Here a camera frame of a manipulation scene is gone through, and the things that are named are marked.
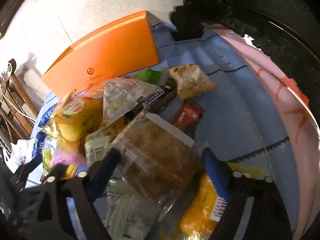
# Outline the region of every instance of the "white cable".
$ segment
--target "white cable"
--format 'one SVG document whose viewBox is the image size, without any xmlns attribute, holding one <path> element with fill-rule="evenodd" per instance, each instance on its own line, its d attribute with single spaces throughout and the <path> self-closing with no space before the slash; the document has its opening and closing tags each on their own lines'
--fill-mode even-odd
<svg viewBox="0 0 320 240">
<path fill-rule="evenodd" d="M 4 99 L 5 99 L 19 114 L 22 114 L 22 115 L 25 116 L 26 118 L 29 118 L 29 119 L 31 119 L 31 120 L 33 120 L 33 121 L 35 121 L 35 122 L 37 121 L 36 119 L 34 119 L 34 118 L 30 117 L 30 116 L 27 116 L 26 114 L 20 112 L 20 111 L 4 96 L 1 88 L 0 88 L 0 91 L 1 91 L 1 94 L 3 95 Z"/>
</svg>

